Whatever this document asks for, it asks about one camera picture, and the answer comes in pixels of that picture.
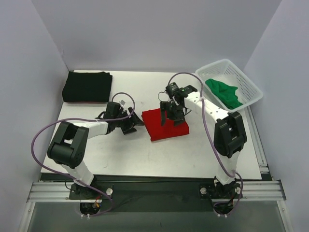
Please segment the red t shirt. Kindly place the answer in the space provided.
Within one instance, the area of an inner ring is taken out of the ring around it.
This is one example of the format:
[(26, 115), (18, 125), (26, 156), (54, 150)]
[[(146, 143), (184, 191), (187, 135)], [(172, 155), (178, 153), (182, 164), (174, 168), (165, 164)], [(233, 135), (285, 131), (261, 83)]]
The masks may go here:
[(162, 126), (161, 111), (159, 108), (143, 111), (141, 117), (145, 124), (146, 130), (150, 135), (151, 142), (189, 134), (189, 126), (186, 122), (174, 126), (172, 120), (166, 119), (165, 124)]

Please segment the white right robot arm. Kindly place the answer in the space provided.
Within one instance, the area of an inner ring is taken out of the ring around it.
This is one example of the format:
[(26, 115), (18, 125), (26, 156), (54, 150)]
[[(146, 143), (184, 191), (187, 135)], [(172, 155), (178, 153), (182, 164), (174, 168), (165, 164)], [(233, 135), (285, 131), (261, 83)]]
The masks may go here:
[(160, 102), (162, 126), (168, 119), (174, 126), (184, 123), (189, 112), (202, 116), (207, 138), (219, 163), (214, 193), (225, 197), (231, 192), (230, 184), (236, 179), (238, 158), (247, 142), (241, 114), (216, 106), (191, 85), (179, 88), (173, 82), (166, 86), (165, 93), (169, 100)]

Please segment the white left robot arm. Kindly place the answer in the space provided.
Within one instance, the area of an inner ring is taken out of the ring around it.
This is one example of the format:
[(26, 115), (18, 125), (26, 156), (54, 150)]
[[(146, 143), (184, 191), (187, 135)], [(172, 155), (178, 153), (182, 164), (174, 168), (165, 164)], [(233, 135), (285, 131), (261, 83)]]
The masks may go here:
[(127, 135), (137, 131), (135, 126), (144, 126), (144, 122), (132, 107), (125, 108), (123, 102), (109, 102), (94, 122), (61, 122), (48, 147), (47, 156), (73, 177), (74, 183), (81, 186), (80, 193), (85, 198), (92, 199), (97, 195), (98, 187), (84, 162), (87, 141), (107, 135), (116, 128)]

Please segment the folded black t shirt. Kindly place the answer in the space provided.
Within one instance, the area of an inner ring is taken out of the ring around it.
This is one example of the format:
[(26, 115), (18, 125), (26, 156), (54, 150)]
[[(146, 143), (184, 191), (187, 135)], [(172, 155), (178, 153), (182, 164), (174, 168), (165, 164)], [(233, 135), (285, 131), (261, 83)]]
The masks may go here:
[(107, 103), (113, 76), (109, 72), (69, 72), (62, 90), (68, 103)]

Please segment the green t shirt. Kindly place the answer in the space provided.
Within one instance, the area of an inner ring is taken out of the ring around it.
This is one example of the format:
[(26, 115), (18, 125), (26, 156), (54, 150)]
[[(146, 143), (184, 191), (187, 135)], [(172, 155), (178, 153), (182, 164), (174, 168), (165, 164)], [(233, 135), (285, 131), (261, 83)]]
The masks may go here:
[(236, 91), (238, 87), (229, 86), (221, 81), (216, 81), (214, 79), (208, 79), (205, 84), (209, 87), (211, 92), (228, 108), (236, 109), (243, 105), (239, 101)]

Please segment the white plastic basket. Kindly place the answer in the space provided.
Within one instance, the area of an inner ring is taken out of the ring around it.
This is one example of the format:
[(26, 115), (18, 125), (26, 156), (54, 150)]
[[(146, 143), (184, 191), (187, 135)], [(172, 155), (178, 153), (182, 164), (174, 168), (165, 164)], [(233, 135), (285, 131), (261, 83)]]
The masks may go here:
[[(195, 74), (203, 81), (203, 91), (210, 101), (229, 112), (240, 111), (256, 103), (263, 97), (262, 91), (254, 84), (254, 82), (228, 59), (218, 60), (205, 65), (197, 69)], [(235, 95), (238, 97), (238, 101), (242, 103), (242, 105), (234, 109), (229, 109), (215, 94), (212, 93), (211, 89), (206, 84), (206, 81), (209, 79), (220, 81), (231, 87), (236, 87)]]

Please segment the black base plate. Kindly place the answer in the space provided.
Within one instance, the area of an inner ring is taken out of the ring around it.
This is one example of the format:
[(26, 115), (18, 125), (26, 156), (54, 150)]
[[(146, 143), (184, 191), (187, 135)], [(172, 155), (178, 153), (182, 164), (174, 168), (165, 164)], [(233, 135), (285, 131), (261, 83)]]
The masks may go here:
[(243, 181), (222, 185), (217, 179), (95, 180), (92, 188), (73, 183), (70, 200), (82, 214), (101, 212), (215, 212), (228, 215), (242, 198)]

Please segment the aluminium frame rail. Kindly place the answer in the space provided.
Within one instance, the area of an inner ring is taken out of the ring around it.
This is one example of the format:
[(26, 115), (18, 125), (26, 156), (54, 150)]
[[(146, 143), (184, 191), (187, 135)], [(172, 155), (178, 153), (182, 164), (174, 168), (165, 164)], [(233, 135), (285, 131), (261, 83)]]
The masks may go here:
[[(116, 181), (103, 182), (105, 195), (115, 200), (119, 196), (124, 197), (148, 197), (148, 196), (176, 196), (196, 197), (205, 199), (210, 196), (213, 200), (228, 200), (228, 194), (223, 193), (213, 182), (199, 181)], [(246, 181), (243, 190), (236, 187), (235, 193), (242, 194), (243, 201), (284, 201), (286, 196), (280, 181)], [(99, 197), (98, 193), (85, 193), (76, 190), (70, 182), (37, 182), (33, 183), (28, 195), (28, 202), (78, 202), (90, 203)]]

